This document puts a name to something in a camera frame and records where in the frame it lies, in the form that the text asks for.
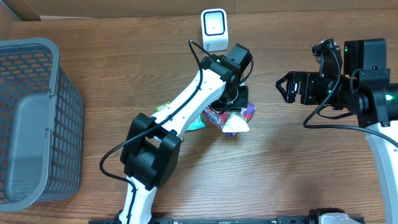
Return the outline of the white tube gold cap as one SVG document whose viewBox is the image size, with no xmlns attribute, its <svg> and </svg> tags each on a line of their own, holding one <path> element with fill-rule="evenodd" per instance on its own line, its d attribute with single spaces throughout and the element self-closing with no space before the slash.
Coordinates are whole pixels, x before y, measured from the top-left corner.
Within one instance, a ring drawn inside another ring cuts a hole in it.
<svg viewBox="0 0 398 224">
<path fill-rule="evenodd" d="M 245 133 L 249 130 L 244 115 L 238 112 L 232 112 L 222 128 L 223 133 Z"/>
</svg>

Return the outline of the green noodle snack pack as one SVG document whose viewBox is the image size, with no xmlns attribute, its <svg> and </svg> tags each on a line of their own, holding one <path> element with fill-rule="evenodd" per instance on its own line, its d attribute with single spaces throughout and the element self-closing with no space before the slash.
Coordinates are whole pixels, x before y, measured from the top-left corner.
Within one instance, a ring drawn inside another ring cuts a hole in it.
<svg viewBox="0 0 398 224">
<path fill-rule="evenodd" d="M 155 107 L 155 111 L 156 111 L 156 112 L 159 112 L 159 111 L 161 111 L 162 109 L 168 107 L 169 104 L 170 104 L 170 102 L 168 101 L 168 102 L 163 103 L 163 104 L 161 104 L 161 105 L 159 105 L 159 106 L 156 106 L 156 107 Z"/>
</svg>

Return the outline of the teal wet wipes pack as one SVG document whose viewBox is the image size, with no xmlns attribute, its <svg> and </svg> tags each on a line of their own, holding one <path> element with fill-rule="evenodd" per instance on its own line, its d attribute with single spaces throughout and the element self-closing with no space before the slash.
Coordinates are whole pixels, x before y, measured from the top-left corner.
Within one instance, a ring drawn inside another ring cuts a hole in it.
<svg viewBox="0 0 398 224">
<path fill-rule="evenodd" d="M 199 114 L 193 121 L 192 123 L 188 126 L 187 131 L 194 131 L 197 129 L 204 128 L 205 124 L 201 120 L 201 115 Z"/>
</svg>

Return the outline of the red purple snack package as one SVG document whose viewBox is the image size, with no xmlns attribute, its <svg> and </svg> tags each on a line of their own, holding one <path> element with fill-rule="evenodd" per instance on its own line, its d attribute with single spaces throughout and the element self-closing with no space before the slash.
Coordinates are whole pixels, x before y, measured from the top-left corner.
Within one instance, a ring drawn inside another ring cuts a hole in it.
<svg viewBox="0 0 398 224">
<path fill-rule="evenodd" d="M 241 111 L 235 111 L 238 113 L 242 113 L 244 115 L 244 119 L 248 123 L 250 119 L 254 116 L 254 113 L 256 112 L 256 107 L 252 103 L 248 103 L 246 108 L 243 108 Z M 204 111 L 203 114 L 220 130 L 222 130 L 225 122 L 227 121 L 229 115 L 232 112 L 225 112 L 223 114 L 219 114 L 217 112 L 214 112 L 211 110 L 210 107 L 207 107 Z M 234 136 L 237 133 L 225 133 L 228 136 Z"/>
</svg>

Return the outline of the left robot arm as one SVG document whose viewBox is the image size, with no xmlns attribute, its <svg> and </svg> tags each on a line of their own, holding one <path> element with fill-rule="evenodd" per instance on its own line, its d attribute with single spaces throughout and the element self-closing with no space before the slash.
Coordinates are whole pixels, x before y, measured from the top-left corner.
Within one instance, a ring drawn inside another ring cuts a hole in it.
<svg viewBox="0 0 398 224">
<path fill-rule="evenodd" d="M 149 223 L 158 188 L 174 172 L 182 137 L 207 108 L 228 113 L 239 131 L 247 131 L 243 111 L 248 106 L 248 87 L 242 74 L 252 67 L 250 51 L 236 44 L 228 55 L 208 54 L 198 62 L 192 82 L 168 106 L 132 121 L 120 161 L 129 184 L 124 208 L 115 223 Z"/>
</svg>

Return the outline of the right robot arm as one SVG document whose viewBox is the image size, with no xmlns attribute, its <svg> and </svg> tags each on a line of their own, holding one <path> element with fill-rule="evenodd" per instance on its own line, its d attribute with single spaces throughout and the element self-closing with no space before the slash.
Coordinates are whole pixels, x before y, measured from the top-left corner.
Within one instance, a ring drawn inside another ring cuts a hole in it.
<svg viewBox="0 0 398 224">
<path fill-rule="evenodd" d="M 379 176 L 385 221 L 397 223 L 397 84 L 390 82 L 386 40 L 350 40 L 340 47 L 326 39 L 312 46 L 312 54 L 319 71 L 290 71 L 275 87 L 286 103 L 295 103 L 300 95 L 301 104 L 316 106 L 304 120 L 304 128 L 365 134 Z M 355 115 L 358 125 L 309 123 L 327 107 L 346 109 L 337 118 Z"/>
</svg>

